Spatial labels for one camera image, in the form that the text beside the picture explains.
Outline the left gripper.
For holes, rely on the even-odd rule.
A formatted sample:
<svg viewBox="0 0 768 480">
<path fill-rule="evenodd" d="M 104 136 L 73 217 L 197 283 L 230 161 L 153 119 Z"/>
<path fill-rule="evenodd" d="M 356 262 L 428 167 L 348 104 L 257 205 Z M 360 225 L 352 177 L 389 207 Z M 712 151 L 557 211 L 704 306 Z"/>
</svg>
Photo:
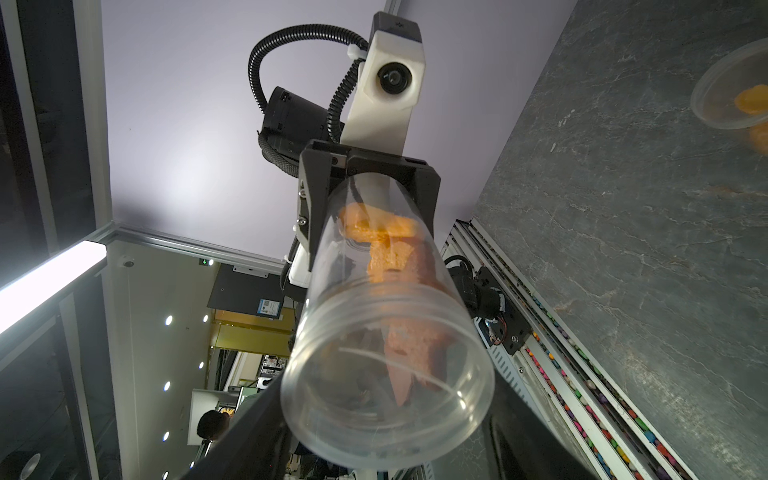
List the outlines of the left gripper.
<svg viewBox="0 0 768 480">
<path fill-rule="evenodd" d="M 368 173 L 382 174 L 404 187 L 406 197 L 415 204 L 428 231 L 434 232 L 441 178 L 425 161 L 313 140 L 302 151 L 297 164 L 294 286 L 309 286 L 331 194 L 344 180 Z"/>
</svg>

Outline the orange cookies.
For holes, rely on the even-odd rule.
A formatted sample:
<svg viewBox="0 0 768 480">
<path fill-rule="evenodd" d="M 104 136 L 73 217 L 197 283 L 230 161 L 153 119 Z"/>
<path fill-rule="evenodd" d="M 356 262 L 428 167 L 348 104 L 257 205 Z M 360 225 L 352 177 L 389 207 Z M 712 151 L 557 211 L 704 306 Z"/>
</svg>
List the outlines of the orange cookies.
<svg viewBox="0 0 768 480">
<path fill-rule="evenodd" d="M 438 279 L 433 244 L 423 222 L 413 216 L 354 202 L 341 209 L 342 236 L 368 248 L 367 280 L 373 284 L 429 286 L 448 293 Z M 447 327 L 431 320 L 388 319 L 384 355 L 398 406 L 406 405 L 413 386 L 440 390 L 446 380 L 446 351 L 454 343 Z"/>
</svg>

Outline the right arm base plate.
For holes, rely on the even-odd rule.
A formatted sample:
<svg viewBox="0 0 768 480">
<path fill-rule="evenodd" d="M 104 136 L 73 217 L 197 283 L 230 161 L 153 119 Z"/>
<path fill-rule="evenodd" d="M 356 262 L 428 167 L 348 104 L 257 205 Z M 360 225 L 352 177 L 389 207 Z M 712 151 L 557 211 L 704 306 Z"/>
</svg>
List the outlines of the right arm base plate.
<svg viewBox="0 0 768 480">
<path fill-rule="evenodd" d="M 470 316 L 477 321 L 483 342 L 501 346 L 514 355 L 531 336 L 532 328 L 503 292 L 487 266 L 479 270 L 463 255 L 444 260 L 448 272 Z"/>
</svg>

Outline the person in grey shirt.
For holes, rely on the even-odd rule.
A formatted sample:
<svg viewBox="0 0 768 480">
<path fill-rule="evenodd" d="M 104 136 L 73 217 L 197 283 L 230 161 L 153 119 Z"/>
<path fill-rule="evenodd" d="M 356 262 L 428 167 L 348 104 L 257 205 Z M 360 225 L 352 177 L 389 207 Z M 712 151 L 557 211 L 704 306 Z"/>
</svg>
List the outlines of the person in grey shirt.
<svg viewBox="0 0 768 480">
<path fill-rule="evenodd" d="M 196 433 L 202 439 L 195 460 L 204 458 L 215 443 L 228 431 L 232 416 L 219 410 L 210 410 L 202 415 L 197 424 Z"/>
</svg>

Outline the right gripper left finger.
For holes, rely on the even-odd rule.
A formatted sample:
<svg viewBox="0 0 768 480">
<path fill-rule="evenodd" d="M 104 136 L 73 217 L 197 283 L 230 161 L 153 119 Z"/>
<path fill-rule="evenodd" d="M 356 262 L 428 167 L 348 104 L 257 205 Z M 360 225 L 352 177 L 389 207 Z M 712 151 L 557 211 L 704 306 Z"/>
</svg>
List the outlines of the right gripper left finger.
<svg viewBox="0 0 768 480">
<path fill-rule="evenodd" d="M 256 396 L 255 403 L 210 453 L 184 475 L 186 479 L 282 479 L 292 434 L 281 406 L 283 377 Z"/>
</svg>

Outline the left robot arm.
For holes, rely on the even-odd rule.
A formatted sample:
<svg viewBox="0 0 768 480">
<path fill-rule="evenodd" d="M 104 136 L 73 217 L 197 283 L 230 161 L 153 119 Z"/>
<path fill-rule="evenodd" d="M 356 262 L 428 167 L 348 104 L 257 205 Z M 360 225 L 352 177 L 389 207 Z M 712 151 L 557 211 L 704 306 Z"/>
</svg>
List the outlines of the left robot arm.
<svg viewBox="0 0 768 480">
<path fill-rule="evenodd" d="M 266 96 L 261 85 L 266 56 L 314 40 L 343 44 L 352 58 L 329 106 L 282 87 Z M 263 157 L 309 182 L 299 188 L 298 231 L 280 275 L 288 297 L 305 298 L 320 245 L 320 217 L 331 192 L 349 177 L 379 173 L 396 180 L 427 229 L 434 228 L 440 176 L 426 162 L 402 154 L 425 68 L 418 24 L 385 12 L 375 14 L 368 39 L 339 26 L 303 24 L 278 30 L 252 49 L 248 79 L 264 114 L 258 134 Z"/>
</svg>

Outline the clear cookie jar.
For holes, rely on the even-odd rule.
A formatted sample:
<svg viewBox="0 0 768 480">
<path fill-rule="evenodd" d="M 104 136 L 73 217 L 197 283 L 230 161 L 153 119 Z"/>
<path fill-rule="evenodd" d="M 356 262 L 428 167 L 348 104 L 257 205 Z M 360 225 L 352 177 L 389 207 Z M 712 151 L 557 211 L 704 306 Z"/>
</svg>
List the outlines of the clear cookie jar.
<svg viewBox="0 0 768 480">
<path fill-rule="evenodd" d="M 767 40 L 742 46 L 710 67 L 690 106 L 705 125 L 767 154 Z"/>
<path fill-rule="evenodd" d="M 340 232 L 341 209 L 354 202 L 421 220 L 404 187 L 382 174 L 349 178 L 333 192 L 281 405 L 292 433 L 326 460 L 353 469 L 413 467 L 449 453 L 479 427 L 494 368 L 424 221 L 448 293 L 368 281 L 368 248 Z M 396 318 L 436 321 L 454 339 L 440 390 L 416 383 L 404 406 L 395 402 L 384 355 L 385 321 Z"/>
</svg>

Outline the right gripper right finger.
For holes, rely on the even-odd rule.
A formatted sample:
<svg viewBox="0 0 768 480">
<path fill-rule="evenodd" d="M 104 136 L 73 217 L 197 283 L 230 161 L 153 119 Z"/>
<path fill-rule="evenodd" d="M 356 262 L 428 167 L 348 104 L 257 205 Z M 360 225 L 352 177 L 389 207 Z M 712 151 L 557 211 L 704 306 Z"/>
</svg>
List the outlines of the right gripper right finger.
<svg viewBox="0 0 768 480">
<path fill-rule="evenodd" d="M 500 374 L 473 434 L 431 462 L 430 479 L 594 479 Z"/>
</svg>

